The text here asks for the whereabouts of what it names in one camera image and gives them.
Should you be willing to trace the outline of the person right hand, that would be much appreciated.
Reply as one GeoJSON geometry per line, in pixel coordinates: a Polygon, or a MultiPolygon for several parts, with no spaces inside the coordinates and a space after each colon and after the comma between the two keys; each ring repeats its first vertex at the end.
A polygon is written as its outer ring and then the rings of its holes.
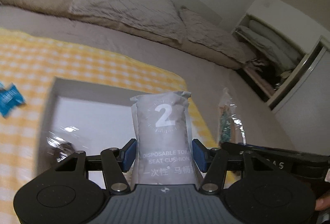
{"type": "Polygon", "coordinates": [[[316,200],[316,211],[327,210],[330,207],[330,196],[321,197],[316,200]]]}

